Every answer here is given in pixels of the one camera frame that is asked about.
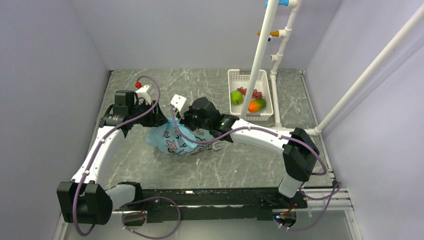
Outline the light blue cartoon plastic bag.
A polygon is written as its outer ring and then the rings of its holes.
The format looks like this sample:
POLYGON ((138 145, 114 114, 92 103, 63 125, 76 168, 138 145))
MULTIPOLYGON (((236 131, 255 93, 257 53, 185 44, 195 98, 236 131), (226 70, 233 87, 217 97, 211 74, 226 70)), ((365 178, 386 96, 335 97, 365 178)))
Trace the light blue cartoon plastic bag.
POLYGON ((192 155, 197 152, 206 151, 208 145, 211 143, 204 143, 205 141, 210 141, 213 139, 213 136, 204 129, 195 129, 190 130, 183 124, 178 123, 178 128, 188 138, 191 140, 203 143, 193 143, 183 138, 175 128, 175 125, 172 119, 168 118, 168 123, 152 127, 146 137, 146 142, 152 147, 158 148, 161 152, 165 154, 175 154, 175 155, 192 155))

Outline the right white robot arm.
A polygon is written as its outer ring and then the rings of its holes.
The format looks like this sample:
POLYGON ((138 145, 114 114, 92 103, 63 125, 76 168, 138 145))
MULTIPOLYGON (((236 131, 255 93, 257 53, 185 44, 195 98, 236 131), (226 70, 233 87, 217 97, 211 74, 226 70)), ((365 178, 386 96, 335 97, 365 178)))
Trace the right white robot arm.
POLYGON ((213 137, 211 142, 242 143, 282 156, 286 173, 275 194, 276 203, 282 208, 295 201, 298 189, 310 180, 316 162, 321 160, 318 148, 304 129, 276 130, 221 114, 206 97, 189 104, 185 97, 176 94, 170 104, 180 124, 192 131, 207 131, 213 137))

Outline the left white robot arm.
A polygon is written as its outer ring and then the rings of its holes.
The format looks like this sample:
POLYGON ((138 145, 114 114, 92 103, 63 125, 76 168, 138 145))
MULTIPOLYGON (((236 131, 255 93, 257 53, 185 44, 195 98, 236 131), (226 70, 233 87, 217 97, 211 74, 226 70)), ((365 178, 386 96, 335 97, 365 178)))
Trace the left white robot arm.
POLYGON ((84 163, 71 181, 59 183, 56 193, 63 219, 67 223, 105 225, 114 210, 126 205, 131 210, 144 203, 141 184, 123 181, 104 189, 104 178, 115 152, 135 125, 159 127, 168 122, 158 99, 140 90, 118 90, 99 120, 96 139, 84 163))

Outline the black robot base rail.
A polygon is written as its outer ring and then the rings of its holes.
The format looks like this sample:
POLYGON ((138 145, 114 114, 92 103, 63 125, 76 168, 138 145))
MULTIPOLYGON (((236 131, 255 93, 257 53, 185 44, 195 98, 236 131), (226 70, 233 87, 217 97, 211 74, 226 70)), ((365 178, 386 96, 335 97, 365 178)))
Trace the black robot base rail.
POLYGON ((138 201, 119 208, 123 212, 143 212, 147 223, 255 219, 271 221, 288 210, 306 209, 306 199, 297 192, 289 198, 277 187, 144 189, 138 201))

